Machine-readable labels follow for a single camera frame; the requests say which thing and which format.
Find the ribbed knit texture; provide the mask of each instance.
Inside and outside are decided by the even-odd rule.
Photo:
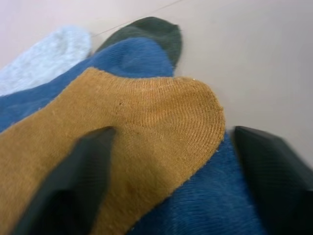
[[[146,38],[126,39],[82,61],[49,83],[0,97],[0,132],[46,106],[88,67],[129,78],[173,76],[173,67],[156,42]]]
[[[128,235],[266,235],[228,134],[190,180]]]
[[[62,27],[0,70],[0,96],[47,83],[86,59],[90,52],[87,31],[76,26]]]
[[[119,29],[100,46],[97,52],[121,40],[134,37],[145,37],[156,41],[165,50],[172,65],[176,66],[182,46],[179,26],[157,17],[146,17]]]
[[[92,234],[124,234],[207,162],[224,124],[222,107],[202,82],[127,79],[89,68],[0,135],[0,233],[9,232],[80,136],[113,126],[111,187]]]

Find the white sock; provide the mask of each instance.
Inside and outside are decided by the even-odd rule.
[[[62,27],[0,70],[0,96],[47,83],[86,59],[90,52],[87,31]]]

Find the sock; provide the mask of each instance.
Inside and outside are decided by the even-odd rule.
[[[84,60],[90,51],[87,31],[62,27],[0,70],[0,96],[49,82]]]
[[[0,234],[86,132],[113,126],[111,186],[92,234],[124,234],[189,179],[224,136],[210,88],[184,77],[127,79],[87,69],[42,110],[0,134]]]
[[[157,43],[146,38],[126,39],[82,61],[49,83],[0,97],[0,132],[43,108],[88,67],[129,78],[173,76],[173,67]]]
[[[176,67],[181,53],[181,34],[178,25],[156,17],[146,17],[119,29],[96,51],[133,37],[146,37],[156,41],[166,51],[172,65]]]
[[[218,151],[127,235],[266,235],[228,134]]]

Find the white floor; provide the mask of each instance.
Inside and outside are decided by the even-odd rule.
[[[176,75],[212,87],[228,128],[284,137],[313,166],[312,0],[2,0],[0,68],[65,24],[85,27],[94,49],[121,26],[156,16],[179,24]]]

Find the dark green sock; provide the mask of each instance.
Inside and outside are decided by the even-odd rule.
[[[178,25],[156,17],[146,17],[121,28],[112,34],[96,52],[134,37],[146,37],[157,42],[166,51],[173,67],[176,66],[181,53],[180,29]]]

